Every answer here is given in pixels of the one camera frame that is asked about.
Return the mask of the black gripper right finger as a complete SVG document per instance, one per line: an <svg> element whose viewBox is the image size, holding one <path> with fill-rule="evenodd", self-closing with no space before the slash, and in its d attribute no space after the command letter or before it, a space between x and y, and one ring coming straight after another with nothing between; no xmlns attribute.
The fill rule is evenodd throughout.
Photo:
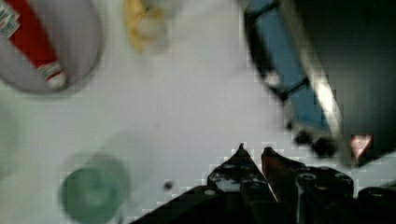
<svg viewBox="0 0 396 224"><path fill-rule="evenodd" d="M306 165L283 157L271 147L264 149L261 159L262 172L277 200L295 212L298 201L295 180Z"/></svg>

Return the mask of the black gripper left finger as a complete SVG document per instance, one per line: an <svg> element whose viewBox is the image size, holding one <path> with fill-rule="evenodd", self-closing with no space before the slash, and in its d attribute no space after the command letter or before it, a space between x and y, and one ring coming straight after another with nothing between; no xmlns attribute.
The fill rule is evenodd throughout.
<svg viewBox="0 0 396 224"><path fill-rule="evenodd" d="M239 192L242 186L268 190L268 184L254 160L241 143L235 153L207 177L206 186L215 192Z"/></svg>

